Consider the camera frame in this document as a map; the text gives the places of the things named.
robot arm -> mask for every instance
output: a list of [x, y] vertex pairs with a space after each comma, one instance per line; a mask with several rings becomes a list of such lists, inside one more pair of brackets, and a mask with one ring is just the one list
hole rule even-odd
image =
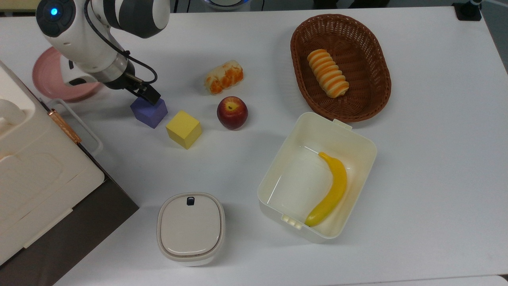
[[61, 61], [63, 77], [84, 72], [85, 76], [69, 80], [71, 85], [95, 79], [155, 104], [160, 97], [150, 86], [155, 79], [144, 82], [135, 77], [131, 60], [142, 63], [121, 48], [110, 29], [148, 38], [166, 27], [169, 14], [169, 0], [41, 0], [36, 19], [45, 38], [69, 60]]

purple cube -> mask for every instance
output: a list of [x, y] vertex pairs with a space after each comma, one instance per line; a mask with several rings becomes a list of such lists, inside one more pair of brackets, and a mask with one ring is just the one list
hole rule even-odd
[[132, 112], [137, 120], [155, 129], [161, 122], [162, 118], [168, 114], [166, 103], [162, 98], [159, 98], [155, 105], [151, 105], [148, 101], [138, 97], [131, 104]]

foam block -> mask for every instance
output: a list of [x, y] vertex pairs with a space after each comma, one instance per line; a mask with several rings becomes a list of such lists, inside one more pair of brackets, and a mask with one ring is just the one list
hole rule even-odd
[[138, 97], [131, 104], [132, 112], [137, 120], [155, 129], [162, 121], [164, 116], [168, 114], [166, 103], [162, 98], [159, 98], [155, 105], [151, 105], [148, 101]]
[[189, 149], [201, 135], [201, 124], [187, 112], [180, 110], [166, 125], [169, 138]]

banana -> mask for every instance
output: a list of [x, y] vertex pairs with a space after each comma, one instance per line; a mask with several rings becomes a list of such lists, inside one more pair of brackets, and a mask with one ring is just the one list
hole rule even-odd
[[310, 227], [320, 224], [333, 211], [344, 196], [347, 186], [346, 169], [342, 162], [324, 152], [319, 152], [318, 155], [328, 164], [333, 175], [333, 183], [325, 198], [307, 216], [305, 224]]

yellow cube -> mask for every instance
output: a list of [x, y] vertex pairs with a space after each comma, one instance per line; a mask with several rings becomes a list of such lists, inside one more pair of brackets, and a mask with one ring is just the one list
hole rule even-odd
[[180, 110], [166, 125], [169, 138], [189, 149], [201, 135], [201, 124], [187, 112]]

